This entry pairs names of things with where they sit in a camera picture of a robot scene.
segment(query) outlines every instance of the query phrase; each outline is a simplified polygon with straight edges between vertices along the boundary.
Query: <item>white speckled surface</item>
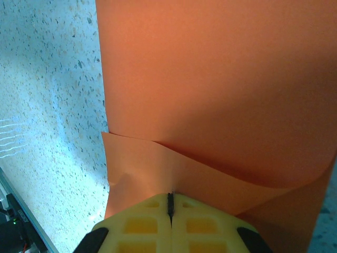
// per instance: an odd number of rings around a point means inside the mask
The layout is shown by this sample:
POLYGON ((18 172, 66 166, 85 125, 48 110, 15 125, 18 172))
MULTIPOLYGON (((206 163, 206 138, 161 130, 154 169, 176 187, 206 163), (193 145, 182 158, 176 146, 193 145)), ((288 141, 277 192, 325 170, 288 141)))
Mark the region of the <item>white speckled surface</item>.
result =
MULTIPOLYGON (((0 1, 0 119, 20 116, 26 152, 0 159, 56 248, 103 218, 107 131, 94 0, 0 1)), ((310 253, 337 252, 337 168, 310 253)))

